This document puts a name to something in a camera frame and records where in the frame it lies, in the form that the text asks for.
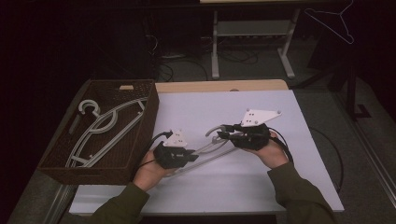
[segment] dark background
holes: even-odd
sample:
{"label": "dark background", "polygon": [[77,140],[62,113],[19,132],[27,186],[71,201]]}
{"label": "dark background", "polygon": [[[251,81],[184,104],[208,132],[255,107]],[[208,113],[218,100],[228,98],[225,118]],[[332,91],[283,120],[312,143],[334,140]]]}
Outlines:
{"label": "dark background", "polygon": [[[355,1],[345,13],[355,37],[353,45],[314,22],[299,23],[295,37],[318,38],[312,67],[326,69],[347,58],[396,120],[391,6],[391,1]],[[6,223],[64,111],[87,79],[155,78],[156,60],[149,54],[152,46],[145,32],[149,29],[160,37],[162,48],[199,55],[200,35],[210,33],[212,18],[207,11],[154,16],[140,11],[82,13],[76,3],[65,0],[3,1],[0,22],[1,192],[5,196],[0,222]]]}

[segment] floor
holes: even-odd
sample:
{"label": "floor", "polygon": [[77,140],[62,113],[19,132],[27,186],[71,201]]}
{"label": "floor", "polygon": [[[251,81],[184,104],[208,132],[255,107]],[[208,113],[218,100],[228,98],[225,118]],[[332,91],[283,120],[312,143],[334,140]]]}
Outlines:
{"label": "floor", "polygon": [[[316,45],[315,39],[292,41],[288,56],[296,74],[295,79],[286,78],[277,56],[276,49],[282,43],[281,39],[247,41],[248,44],[244,46],[220,50],[220,80],[280,78],[292,86],[319,72],[306,67]],[[161,74],[159,82],[212,79],[210,53],[199,59],[179,54],[170,52],[163,59],[158,68]],[[396,179],[396,151],[393,150],[396,146],[396,124],[375,99],[369,85],[360,79],[357,104],[364,105],[371,117],[352,121],[345,112],[345,88],[337,93],[328,91],[326,85],[330,78],[325,77],[294,93],[334,187],[340,189],[339,196],[345,211],[336,216],[340,223],[346,224],[394,223],[396,204],[389,195],[395,190],[391,181]],[[378,167],[381,165],[384,167],[381,168],[382,175],[384,170],[389,174],[388,182],[380,178]],[[50,219],[46,217],[47,211],[51,209],[58,188],[59,184],[55,181],[35,172],[8,223],[45,223],[44,220]],[[59,214],[59,217],[63,224],[84,221],[84,218],[68,214],[67,211]],[[276,219],[279,224],[287,223],[284,214],[276,215]]]}

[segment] table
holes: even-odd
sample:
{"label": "table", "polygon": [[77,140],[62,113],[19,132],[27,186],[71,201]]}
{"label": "table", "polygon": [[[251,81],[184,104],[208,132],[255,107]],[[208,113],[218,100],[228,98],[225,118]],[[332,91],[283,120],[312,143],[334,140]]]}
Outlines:
{"label": "table", "polygon": [[[247,91],[249,83],[255,86],[253,91]],[[270,85],[269,91],[263,91],[266,90],[265,83],[277,83],[279,88],[275,91]],[[294,94],[287,90],[284,81],[250,80],[195,84],[196,86],[194,83],[157,84],[160,109],[154,135],[169,128],[180,128],[187,136],[189,148],[198,148],[210,141],[203,136],[209,128],[222,123],[238,123],[247,107],[279,109],[282,116],[268,121],[267,125],[285,136],[301,176],[322,191],[333,210],[344,210]],[[261,84],[264,85],[260,91],[255,89]],[[184,88],[189,86],[195,86],[195,89]],[[221,152],[218,150],[215,154],[200,156],[196,162]],[[143,208],[142,215],[241,215],[284,211],[275,201],[274,189],[266,171],[267,168],[253,155],[242,150],[232,151],[180,175],[163,179],[156,188],[148,192],[151,197]],[[123,188],[79,186],[69,212],[88,216],[110,197],[119,194]]]}

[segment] sleeve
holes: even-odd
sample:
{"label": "sleeve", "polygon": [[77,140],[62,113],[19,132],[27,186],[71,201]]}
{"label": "sleeve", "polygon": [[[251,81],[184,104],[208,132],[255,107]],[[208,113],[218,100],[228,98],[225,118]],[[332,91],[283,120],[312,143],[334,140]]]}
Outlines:
{"label": "sleeve", "polygon": [[133,183],[129,183],[122,193],[108,200],[89,218],[88,223],[137,223],[140,211],[149,195]]}
{"label": "sleeve", "polygon": [[337,223],[333,211],[319,189],[302,179],[292,163],[268,172],[276,192],[276,201],[286,208],[289,223]]}

